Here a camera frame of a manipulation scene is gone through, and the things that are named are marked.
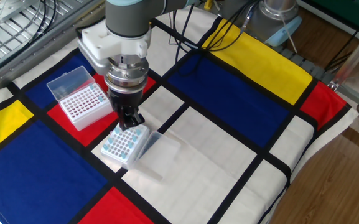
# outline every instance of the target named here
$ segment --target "metal wire rack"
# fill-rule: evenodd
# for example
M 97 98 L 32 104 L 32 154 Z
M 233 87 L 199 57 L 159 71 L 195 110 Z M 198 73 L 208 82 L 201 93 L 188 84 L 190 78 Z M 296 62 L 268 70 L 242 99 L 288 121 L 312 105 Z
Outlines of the metal wire rack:
M 10 54 L 25 46 L 34 36 L 44 16 L 44 2 L 47 4 L 47 14 L 43 29 L 51 22 L 54 12 L 53 0 L 40 0 L 20 13 L 0 23 L 0 63 L 9 58 Z M 91 0 L 57 0 L 56 16 L 52 26 L 65 17 L 74 13 Z

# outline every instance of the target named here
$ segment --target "robotic arm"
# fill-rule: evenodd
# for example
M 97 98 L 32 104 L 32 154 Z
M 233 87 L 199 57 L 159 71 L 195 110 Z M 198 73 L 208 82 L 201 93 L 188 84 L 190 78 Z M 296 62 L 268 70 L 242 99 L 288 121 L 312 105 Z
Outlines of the robotic arm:
M 79 48 L 93 68 L 105 76 L 113 109 L 122 130 L 144 122 L 138 105 L 147 83 L 149 21 L 199 0 L 107 0 L 106 19 L 82 30 Z
M 144 122 L 138 105 L 149 71 L 146 56 L 151 40 L 150 20 L 199 1 L 106 0 L 106 19 L 82 30 L 79 48 L 96 72 L 105 76 L 122 130 Z M 223 17 L 232 15 L 231 11 L 237 11 L 247 1 L 226 0 L 226 6 L 231 7 L 225 7 Z M 287 33 L 292 34 L 301 23 L 301 18 L 296 17 L 296 0 L 260 0 L 258 8 L 250 21 L 250 30 L 272 46 L 282 44 Z

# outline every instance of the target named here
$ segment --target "metal frame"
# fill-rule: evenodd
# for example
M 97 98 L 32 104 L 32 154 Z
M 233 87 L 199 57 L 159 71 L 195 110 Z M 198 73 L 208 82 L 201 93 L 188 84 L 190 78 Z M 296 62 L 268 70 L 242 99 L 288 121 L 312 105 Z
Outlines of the metal frame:
M 50 32 L 0 68 L 0 88 L 28 72 L 34 65 L 42 62 L 49 55 L 54 54 L 67 45 L 76 37 L 75 27 L 84 26 L 86 23 L 96 21 L 102 18 L 104 14 L 104 0 L 84 1 L 78 10 L 62 20 L 56 21 Z M 19 49 L 13 50 L 10 54 L 14 54 L 17 50 Z

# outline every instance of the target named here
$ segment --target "clear plastic tray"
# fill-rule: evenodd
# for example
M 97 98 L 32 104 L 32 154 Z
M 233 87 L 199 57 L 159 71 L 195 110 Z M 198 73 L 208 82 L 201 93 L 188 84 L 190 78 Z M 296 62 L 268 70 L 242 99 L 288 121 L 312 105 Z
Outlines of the clear plastic tray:
M 179 149 L 179 142 L 154 131 L 139 153 L 134 169 L 162 181 L 172 167 Z
M 61 102 L 64 98 L 81 91 L 92 83 L 95 83 L 95 79 L 84 66 L 81 66 L 48 82 L 47 86 L 55 99 Z
M 133 140 L 137 132 L 139 137 Z M 136 169 L 162 181 L 172 167 L 179 149 L 179 142 L 156 131 L 149 135 L 149 128 L 140 125 L 125 132 L 116 127 L 101 148 L 101 153 L 127 170 Z

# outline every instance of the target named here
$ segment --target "pipette tip box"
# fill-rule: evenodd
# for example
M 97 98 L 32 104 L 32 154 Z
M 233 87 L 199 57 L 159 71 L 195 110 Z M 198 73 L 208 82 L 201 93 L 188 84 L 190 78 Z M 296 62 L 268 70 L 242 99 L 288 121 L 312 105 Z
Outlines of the pipette tip box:
M 108 97 L 83 66 L 47 86 L 79 131 L 113 112 Z

